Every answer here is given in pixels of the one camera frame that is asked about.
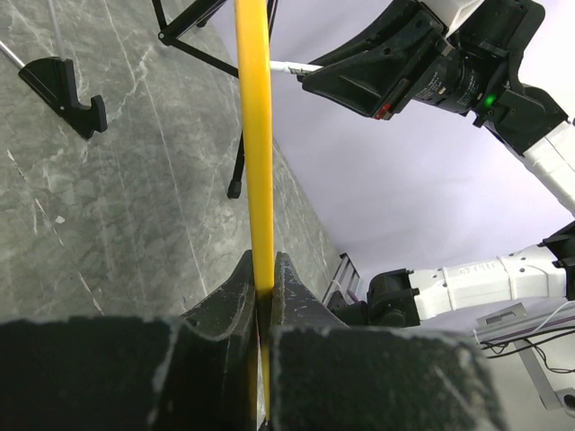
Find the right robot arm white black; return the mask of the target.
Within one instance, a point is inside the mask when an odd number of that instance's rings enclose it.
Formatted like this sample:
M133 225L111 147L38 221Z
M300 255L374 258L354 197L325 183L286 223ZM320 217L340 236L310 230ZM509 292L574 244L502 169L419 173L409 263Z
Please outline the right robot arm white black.
M406 268L425 318L557 293L536 243L569 213L469 119L412 102L391 120L301 95L291 152L318 216L358 273Z

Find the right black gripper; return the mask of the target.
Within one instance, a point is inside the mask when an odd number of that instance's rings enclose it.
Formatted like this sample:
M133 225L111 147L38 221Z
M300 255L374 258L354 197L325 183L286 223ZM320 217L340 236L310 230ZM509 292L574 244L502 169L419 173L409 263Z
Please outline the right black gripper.
M508 51L482 42L443 40L445 26L420 1L393 1L363 31L312 61L305 91L360 116L382 119L414 101L458 115L488 112L500 95Z

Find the white whiteboard marker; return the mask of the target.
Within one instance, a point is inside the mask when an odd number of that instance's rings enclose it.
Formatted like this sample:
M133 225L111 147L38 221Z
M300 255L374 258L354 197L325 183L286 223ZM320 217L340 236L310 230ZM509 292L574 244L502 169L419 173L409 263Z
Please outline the white whiteboard marker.
M270 71L290 75L309 75L320 69L322 66L303 64L287 61L270 61Z

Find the yellow framed whiteboard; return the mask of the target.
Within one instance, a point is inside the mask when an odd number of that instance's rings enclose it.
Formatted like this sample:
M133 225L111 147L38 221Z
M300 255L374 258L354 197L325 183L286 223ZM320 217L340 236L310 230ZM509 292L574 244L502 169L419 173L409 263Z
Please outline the yellow framed whiteboard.
M269 23L264 1L236 1L234 10L265 418L270 419L269 328L275 250Z

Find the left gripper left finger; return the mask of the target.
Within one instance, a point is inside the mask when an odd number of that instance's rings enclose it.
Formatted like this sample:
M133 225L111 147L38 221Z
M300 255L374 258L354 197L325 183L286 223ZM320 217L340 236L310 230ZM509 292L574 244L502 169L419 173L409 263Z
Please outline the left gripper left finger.
M1 324L4 430L253 430L252 255L180 316Z

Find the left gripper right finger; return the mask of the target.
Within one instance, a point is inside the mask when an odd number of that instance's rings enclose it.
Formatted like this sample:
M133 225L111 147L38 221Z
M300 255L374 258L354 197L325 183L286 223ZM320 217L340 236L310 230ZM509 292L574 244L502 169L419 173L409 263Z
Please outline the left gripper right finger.
M350 327L275 261L270 316L272 430L504 430L487 360L468 338Z

